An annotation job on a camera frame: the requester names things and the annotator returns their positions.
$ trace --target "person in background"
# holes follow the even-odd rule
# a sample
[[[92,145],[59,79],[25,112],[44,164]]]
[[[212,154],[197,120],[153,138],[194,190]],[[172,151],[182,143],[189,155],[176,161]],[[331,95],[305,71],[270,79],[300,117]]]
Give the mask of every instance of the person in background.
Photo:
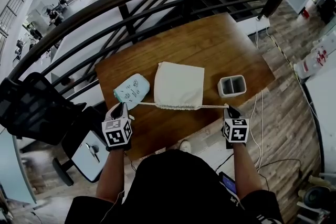
[[[37,30],[34,26],[28,25],[27,26],[29,33],[37,40],[41,40],[42,34],[40,33],[39,30]]]
[[[61,84],[63,86],[70,86],[71,84],[75,83],[77,80],[79,80],[81,78],[80,75],[78,74],[72,74],[70,77],[67,77],[67,78],[64,78],[62,81],[61,81]],[[84,88],[86,85],[88,85],[88,82],[87,81],[83,81],[81,82],[80,84],[74,86],[74,91],[75,92],[78,92],[80,89]]]
[[[58,26],[63,22],[62,16],[55,10],[51,10],[50,8],[47,9],[47,14],[50,18],[50,23]]]

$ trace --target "smartphone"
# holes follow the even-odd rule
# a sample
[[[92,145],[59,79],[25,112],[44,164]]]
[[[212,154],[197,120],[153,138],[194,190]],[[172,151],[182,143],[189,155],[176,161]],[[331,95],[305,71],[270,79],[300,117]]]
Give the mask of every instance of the smartphone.
[[[224,172],[220,172],[219,178],[220,178],[220,182],[222,182],[227,189],[229,189],[234,194],[237,194],[236,183],[231,177],[229,177]]]

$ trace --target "cable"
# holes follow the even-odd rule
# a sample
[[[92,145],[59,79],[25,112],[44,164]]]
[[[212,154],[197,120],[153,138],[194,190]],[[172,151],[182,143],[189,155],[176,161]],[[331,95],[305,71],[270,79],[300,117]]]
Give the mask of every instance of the cable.
[[[268,182],[267,182],[266,176],[263,176],[262,174],[259,174],[259,176],[262,176],[266,180],[267,190],[269,191],[269,186],[268,186]]]
[[[252,133],[252,124],[251,124],[252,116],[253,116],[254,110],[256,109],[257,97],[258,97],[258,94],[256,94],[256,98],[254,100],[254,107],[253,107],[252,114],[251,114],[251,117],[250,117],[250,133],[251,133],[251,136],[252,136],[252,139],[253,139],[254,143],[256,143],[256,145],[259,148],[259,152],[260,152],[259,153],[259,158],[258,158],[257,162],[255,163],[255,165],[258,165],[258,163],[260,161],[260,158],[261,158],[261,148],[260,148],[259,144],[257,143],[257,141],[254,139],[254,136],[253,136],[253,133]]]
[[[263,97],[263,91],[261,90],[261,154],[260,154],[260,163],[259,163],[259,169],[261,167],[261,162],[263,161],[263,149],[264,149],[264,119],[263,119],[263,114],[262,111],[264,110],[263,108],[263,102],[264,102],[264,97]]]
[[[131,167],[132,167],[132,169],[136,172],[137,171],[137,169],[135,169],[135,167],[134,167],[134,165],[133,165],[133,161],[131,161],[131,159],[128,157],[128,159],[130,160],[130,162],[131,162]]]
[[[43,224],[42,220],[40,219],[40,217],[35,213],[35,212],[31,212],[35,217],[37,217],[39,219],[39,221],[41,222],[41,224]]]
[[[303,177],[303,172],[302,172],[302,170],[301,170],[302,162],[301,162],[301,160],[299,160],[299,159],[295,159],[295,158],[279,159],[279,160],[277,160],[277,161],[274,161],[274,162],[265,164],[265,165],[263,165],[263,166],[261,166],[261,167],[258,168],[258,173],[259,173],[259,170],[260,170],[261,168],[264,168],[264,167],[266,167],[266,166],[268,166],[268,165],[271,165],[271,164],[274,164],[274,163],[283,162],[283,161],[297,161],[297,162],[299,162],[299,163],[300,163],[300,168],[299,168],[299,178],[302,178],[302,177]],[[266,176],[263,176],[261,173],[259,173],[259,175],[260,175],[261,177],[263,177],[263,178],[266,180],[267,189],[269,190],[269,185],[268,185],[268,181],[267,181]]]
[[[112,207],[106,212],[105,216],[104,216],[103,219],[100,221],[100,223],[102,223],[102,222],[104,221],[105,217],[106,217],[107,214],[112,210],[113,206],[115,206],[115,205],[117,204],[117,202],[118,202],[118,200],[119,200],[119,195],[122,194],[122,193],[124,193],[124,192],[125,192],[125,190],[123,190],[122,192],[118,193],[118,196],[117,196],[117,199],[116,199],[116,201],[115,201],[115,204],[113,204]]]
[[[271,165],[271,164],[274,164],[274,163],[283,162],[283,161],[297,161],[297,162],[300,163],[300,169],[301,169],[301,167],[302,167],[302,162],[301,162],[301,160],[299,160],[299,159],[295,159],[295,158],[288,158],[288,159],[279,159],[279,160],[277,160],[277,161],[274,161],[274,162],[265,164],[265,165],[259,167],[259,168],[258,168],[258,171],[259,171],[260,169],[262,169],[262,168],[268,166],[268,165]]]
[[[256,46],[257,46],[257,50],[259,50],[258,48],[258,41],[259,41],[259,32],[258,32],[258,19],[256,19]],[[254,109],[256,108],[256,101],[257,101],[257,95],[256,95],[256,100],[255,100],[255,104],[254,104],[254,108],[253,108],[253,111],[252,111],[252,114],[251,114],[251,118],[250,118],[250,127],[252,125],[251,123],[251,120],[252,120],[252,115],[253,115],[253,112],[254,112]],[[263,152],[263,148],[264,148],[264,145],[263,145],[263,137],[264,137],[264,119],[263,119],[263,114],[262,114],[262,111],[263,111],[263,91],[261,90],[261,148],[260,146],[258,145],[258,143],[256,142],[256,140],[254,139],[253,135],[252,135],[252,131],[251,131],[251,135],[252,135],[252,138],[253,138],[253,141],[257,144],[259,150],[260,150],[260,155],[259,155],[259,158],[258,158],[258,161],[256,163],[256,165],[258,165],[258,162],[260,160],[260,163],[259,163],[259,167],[261,166],[261,161],[263,160],[262,158],[262,152]]]
[[[215,172],[217,172],[217,170],[218,170],[223,164],[225,164],[225,163],[226,163],[232,156],[233,156],[233,153],[232,153],[230,156],[228,156],[228,157],[226,158],[226,160],[225,160],[221,165],[219,165],[219,166],[216,168]]]

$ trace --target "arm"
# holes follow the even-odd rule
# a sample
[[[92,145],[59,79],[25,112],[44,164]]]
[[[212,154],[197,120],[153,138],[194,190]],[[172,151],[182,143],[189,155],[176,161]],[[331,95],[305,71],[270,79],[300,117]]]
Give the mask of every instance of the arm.
[[[104,169],[100,175],[96,197],[116,203],[119,193],[124,190],[124,149],[109,153]]]
[[[246,195],[263,187],[246,147],[242,143],[233,143],[233,152],[237,195],[242,200]]]
[[[57,11],[54,11],[54,12],[56,12],[56,14],[57,14],[56,18],[54,19],[54,20],[56,20],[59,17],[59,13]]]

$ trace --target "wooden table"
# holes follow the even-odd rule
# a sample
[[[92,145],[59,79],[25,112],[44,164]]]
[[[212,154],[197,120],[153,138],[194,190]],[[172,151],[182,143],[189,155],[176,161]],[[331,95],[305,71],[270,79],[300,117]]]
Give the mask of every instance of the wooden table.
[[[162,61],[204,67],[203,104],[239,106],[269,85],[275,78],[252,41],[228,14],[206,17],[146,39],[96,65],[108,108],[118,103],[113,89],[135,73],[151,85],[144,102],[154,102],[154,78]],[[234,98],[218,95],[222,77],[241,74],[247,91]],[[130,111],[132,122],[131,160],[175,144],[178,140],[223,117],[222,109],[196,111],[162,110],[138,105]]]

